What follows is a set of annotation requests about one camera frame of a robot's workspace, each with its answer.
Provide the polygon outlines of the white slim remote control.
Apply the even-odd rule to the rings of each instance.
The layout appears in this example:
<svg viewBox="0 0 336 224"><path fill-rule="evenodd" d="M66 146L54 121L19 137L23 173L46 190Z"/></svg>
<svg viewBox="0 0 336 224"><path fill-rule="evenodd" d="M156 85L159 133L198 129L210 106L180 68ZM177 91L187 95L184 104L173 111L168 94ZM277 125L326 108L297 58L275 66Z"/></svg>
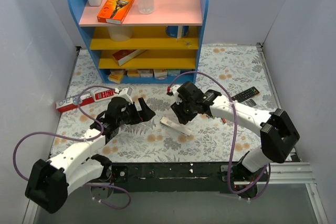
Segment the white slim remote control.
<svg viewBox="0 0 336 224"><path fill-rule="evenodd" d="M186 126L177 124L166 117L162 117L160 119L160 123L186 136L190 136L192 134L192 131Z"/></svg>

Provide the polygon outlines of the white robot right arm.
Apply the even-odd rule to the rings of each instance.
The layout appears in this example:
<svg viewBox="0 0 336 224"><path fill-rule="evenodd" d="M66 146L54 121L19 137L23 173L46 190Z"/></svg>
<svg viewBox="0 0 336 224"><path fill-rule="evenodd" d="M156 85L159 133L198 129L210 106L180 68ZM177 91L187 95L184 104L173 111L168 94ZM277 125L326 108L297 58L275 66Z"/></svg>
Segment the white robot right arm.
<svg viewBox="0 0 336 224"><path fill-rule="evenodd" d="M168 89L175 99L171 109L181 124L187 124L198 114L237 122L260 137L260 145L245 154L237 164L237 173L242 180L251 180L257 171L269 163L284 163L300 139L288 113L282 109L273 112L251 108L215 90L202 92L188 81Z"/></svg>

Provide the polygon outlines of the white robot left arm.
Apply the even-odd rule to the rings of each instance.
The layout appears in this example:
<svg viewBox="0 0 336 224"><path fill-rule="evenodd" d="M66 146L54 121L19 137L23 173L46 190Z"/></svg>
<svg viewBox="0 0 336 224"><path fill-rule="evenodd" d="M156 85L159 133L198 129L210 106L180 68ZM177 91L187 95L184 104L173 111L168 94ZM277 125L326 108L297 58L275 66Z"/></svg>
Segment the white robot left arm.
<svg viewBox="0 0 336 224"><path fill-rule="evenodd" d="M123 97L112 98L79 142L47 161L39 159L30 172L25 196L54 214L77 188L95 179L108 181L112 163L95 151L114 138L120 126L147 122L155 116L143 98L138 101L140 110Z"/></svg>

